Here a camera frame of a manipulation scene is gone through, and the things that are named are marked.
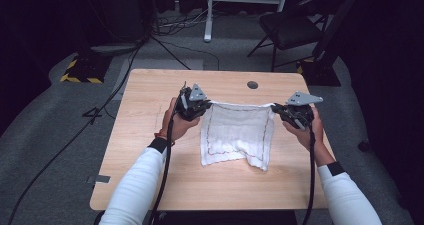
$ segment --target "wire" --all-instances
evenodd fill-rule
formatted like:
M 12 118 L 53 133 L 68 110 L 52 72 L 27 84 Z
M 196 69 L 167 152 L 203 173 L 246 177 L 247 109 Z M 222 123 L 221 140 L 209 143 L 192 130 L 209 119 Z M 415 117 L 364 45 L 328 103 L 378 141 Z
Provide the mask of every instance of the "wire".
M 177 22 L 177 20 L 178 20 L 178 18 L 180 18 L 181 16 L 178 16 L 177 17 L 177 19 L 175 19 L 174 20 L 174 22 L 172 22 L 172 23 L 165 23 L 165 24 L 162 24 L 162 25 L 160 25 L 160 27 L 170 27 L 169 28 L 169 30 L 168 30 L 168 32 L 161 32 L 161 31 L 152 31 L 152 33 L 154 34 L 154 35 L 157 35 L 157 36 L 167 36 L 167 35 L 174 35 L 174 34 L 177 34 L 178 32 L 180 32 L 181 30 L 183 30 L 184 28 L 192 28 L 192 27 L 195 27 L 196 25 L 198 25 L 198 24 L 200 24 L 200 23 L 204 23 L 204 22 L 206 22 L 206 19 L 205 20 L 202 20 L 202 21 L 199 21 L 199 22 L 196 22 L 196 20 L 197 19 L 199 19 L 199 18 L 201 18 L 201 17 L 204 17 L 204 16 L 206 16 L 207 14 L 205 14 L 206 12 L 208 12 L 208 9 L 205 9 L 204 11 L 202 11 L 200 14 L 198 14 L 197 16 L 196 15 L 194 15 L 193 17 L 195 17 L 194 19 L 192 19 L 191 21 L 189 21 L 189 22 L 187 22 L 187 20 L 188 20 L 188 18 L 187 18 L 187 16 L 186 16 L 186 18 L 183 20 L 183 21 L 179 21 L 179 22 Z
M 161 183 L 160 188 L 159 188 L 158 196 L 156 198 L 155 205 L 153 206 L 152 213 L 150 214 L 149 223 L 148 223 L 149 225 L 153 225 L 155 214 L 158 210 L 163 191 L 165 190 L 166 179 L 168 177 L 169 162 L 171 160 L 172 129 L 173 129 L 173 126 L 174 126 L 174 115 L 176 114 L 177 105 L 178 105 L 179 100 L 181 99 L 181 96 L 183 96 L 183 93 L 184 93 L 183 89 L 181 89 L 180 94 L 178 95 L 177 101 L 175 101 L 174 108 L 172 109 L 171 117 L 169 119 L 168 130 L 167 130 L 167 134 L 166 134 L 167 143 L 166 143 L 165 168 L 163 170 L 163 178 L 162 178 L 162 183 Z
M 25 195 L 29 191 L 29 189 L 32 187 L 32 185 L 41 176 L 41 174 L 43 174 L 43 172 L 56 160 L 56 158 L 59 157 L 59 155 L 62 154 L 62 152 L 65 151 L 72 144 L 73 141 L 75 141 L 75 139 L 88 127 L 88 125 L 91 124 L 92 121 L 94 121 L 94 119 L 97 117 L 97 115 L 100 113 L 100 111 L 102 111 L 106 107 L 106 105 L 113 99 L 113 97 L 116 95 L 116 93 L 122 87 L 122 85 L 124 84 L 124 82 L 125 82 L 128 74 L 129 74 L 129 72 L 131 71 L 131 67 L 132 67 L 132 63 L 134 62 L 134 58 L 137 55 L 138 51 L 140 50 L 140 48 L 142 47 L 143 44 L 144 44 L 144 41 L 142 41 L 141 43 L 138 44 L 137 49 L 133 53 L 133 56 L 132 56 L 132 59 L 131 59 L 131 63 L 128 66 L 128 69 L 127 69 L 127 71 L 126 71 L 126 73 L 124 75 L 124 78 L 122 79 L 122 81 L 119 84 L 119 86 L 108 97 L 108 99 L 106 100 L 106 102 L 103 103 L 103 105 L 100 107 L 100 109 L 96 110 L 96 112 L 94 113 L 93 117 L 71 138 L 71 140 L 68 141 L 68 143 L 66 143 L 66 145 L 62 149 L 60 149 L 59 152 L 56 153 L 56 155 L 52 159 L 50 159 L 50 161 L 37 173 L 37 175 L 35 175 L 35 177 L 31 180 L 31 182 L 25 188 L 25 190 L 23 191 L 23 193 L 19 197 L 18 201 L 16 202 L 15 207 L 13 208 L 12 214 L 9 217 L 9 222 L 7 223 L 8 225 L 11 225 L 12 224 L 13 219 L 15 217 L 15 214 L 16 214 L 16 212 L 17 212 L 17 210 L 19 208 L 19 205 L 21 204 L 23 198 L 25 197 Z
M 188 48 L 188 47 L 182 47 L 182 46 L 178 46 L 178 45 L 175 45 L 175 44 L 173 44 L 173 43 L 170 43 L 170 42 L 164 42 L 164 41 L 160 41 L 160 42 L 161 42 L 161 43 L 164 43 L 164 44 L 169 44 L 169 45 L 174 46 L 174 47 L 177 47 L 177 48 L 187 49 L 187 50 L 189 50 L 189 51 L 193 51 L 193 52 L 199 52 L 199 53 L 206 53 L 206 54 L 209 54 L 209 55 L 211 55 L 211 56 L 215 57 L 216 61 L 218 62 L 218 71 L 220 71 L 220 68 L 219 68 L 219 58 L 218 58 L 217 56 L 215 56 L 214 54 L 210 53 L 210 52 L 205 52 L 205 51 L 195 50 L 195 49 L 191 49 L 191 48 Z
M 108 111 L 107 111 L 107 109 L 106 109 L 106 107 L 105 107 L 105 112 L 106 112 L 106 114 L 110 117 L 110 118 L 112 118 L 112 119 L 116 119 L 116 117 L 114 117 L 114 116 L 112 116 Z
M 308 203 L 308 209 L 306 210 L 305 218 L 303 219 L 303 225 L 306 225 L 308 223 L 309 217 L 312 212 L 312 206 L 314 203 L 314 189 L 315 189 L 315 152 L 314 152 L 314 145 L 315 145 L 315 134 L 312 131 L 312 123 L 309 123 L 309 136 L 310 136 L 310 144 L 309 144 L 309 159 L 311 162 L 311 186 L 309 190 L 309 203 Z
M 150 37 L 155 40 L 157 43 L 159 43 L 159 45 L 161 45 L 163 48 L 165 48 L 165 50 L 171 54 L 179 63 L 181 63 L 184 67 L 186 67 L 188 70 L 191 70 L 183 61 L 181 61 L 179 58 L 177 58 L 171 51 L 169 51 L 169 49 L 167 47 L 165 47 L 165 45 L 162 44 L 162 42 L 160 42 L 159 40 L 157 40 L 155 37 L 153 37 L 152 35 L 150 35 Z

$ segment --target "white towel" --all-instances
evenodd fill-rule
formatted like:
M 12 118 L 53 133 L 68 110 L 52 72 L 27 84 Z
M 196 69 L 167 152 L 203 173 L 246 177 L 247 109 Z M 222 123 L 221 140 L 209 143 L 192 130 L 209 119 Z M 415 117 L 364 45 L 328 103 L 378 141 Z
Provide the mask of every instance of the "white towel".
M 202 165 L 246 158 L 251 166 L 266 171 L 274 133 L 273 104 L 212 103 L 202 124 Z

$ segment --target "table top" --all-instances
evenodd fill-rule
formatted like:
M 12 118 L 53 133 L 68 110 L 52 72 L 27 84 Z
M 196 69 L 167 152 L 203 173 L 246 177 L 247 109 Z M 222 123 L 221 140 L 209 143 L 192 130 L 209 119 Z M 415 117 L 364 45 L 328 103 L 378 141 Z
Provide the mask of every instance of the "table top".
M 249 81 L 257 82 L 258 88 L 248 88 Z M 295 91 L 309 93 L 303 77 L 295 73 L 134 69 L 99 171 L 99 175 L 111 178 L 109 183 L 95 185 L 90 201 L 92 209 L 106 209 L 123 175 L 150 145 L 153 133 L 161 128 L 163 114 L 184 82 L 190 87 L 197 83 L 208 99 L 235 104 L 284 104 Z M 250 166 L 245 159 L 203 167 L 200 157 L 202 122 L 203 118 L 172 148 L 159 210 L 307 208 L 309 152 L 284 128 L 278 115 L 274 118 L 275 131 L 266 172 Z M 325 134 L 324 142 L 332 153 Z M 314 208 L 326 207 L 316 174 Z

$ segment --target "hand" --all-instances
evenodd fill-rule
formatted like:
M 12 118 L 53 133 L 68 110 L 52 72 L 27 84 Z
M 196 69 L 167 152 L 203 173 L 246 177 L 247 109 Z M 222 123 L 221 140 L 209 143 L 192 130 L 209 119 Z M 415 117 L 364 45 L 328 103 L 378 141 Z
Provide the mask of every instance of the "hand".
M 324 145 L 324 128 L 318 110 L 313 107 L 312 112 L 314 113 L 314 120 L 312 120 L 312 131 L 315 134 L 315 162 L 317 163 L 317 166 L 333 163 L 335 160 Z M 297 140 L 300 142 L 300 144 L 302 144 L 308 151 L 310 151 L 311 139 L 309 134 L 309 127 L 307 127 L 306 130 L 296 129 L 290 125 L 290 123 L 285 121 L 283 122 L 283 125 L 287 131 L 293 133 L 297 137 Z
M 174 109 L 175 102 L 177 101 L 177 98 L 172 98 L 171 103 L 169 104 L 168 110 L 166 110 L 165 115 L 163 116 L 162 121 L 162 129 L 159 131 L 161 134 L 160 137 L 167 139 L 167 132 L 168 132 L 168 124 L 169 120 L 172 115 L 172 110 Z M 175 114 L 174 116 L 174 126 L 172 128 L 172 142 L 175 140 L 181 138 L 189 128 L 196 126 L 200 121 L 200 118 L 196 118 L 191 122 L 188 122 L 180 117 L 180 115 Z
M 315 141 L 316 143 L 323 143 L 323 126 L 321 118 L 319 117 L 318 110 L 316 108 L 312 108 L 312 112 L 314 113 L 314 120 L 312 120 L 312 131 L 315 134 Z M 308 151 L 310 149 L 310 134 L 309 134 L 309 126 L 306 128 L 306 130 L 302 129 L 296 129 L 290 123 L 284 121 L 283 122 L 284 127 L 287 129 L 287 131 L 293 133 L 297 140 L 299 140 L 300 144 L 302 144 Z

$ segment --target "white sleeve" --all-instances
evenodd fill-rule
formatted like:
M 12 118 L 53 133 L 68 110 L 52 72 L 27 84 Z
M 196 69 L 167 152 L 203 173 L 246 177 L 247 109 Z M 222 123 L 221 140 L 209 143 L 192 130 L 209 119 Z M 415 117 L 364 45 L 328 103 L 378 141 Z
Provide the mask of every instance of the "white sleeve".
M 101 225 L 143 223 L 165 159 L 166 149 L 163 154 L 155 148 L 144 149 L 113 192 Z
M 318 173 L 335 225 L 381 224 L 371 203 L 346 172 L 337 174 L 328 166 L 321 166 Z

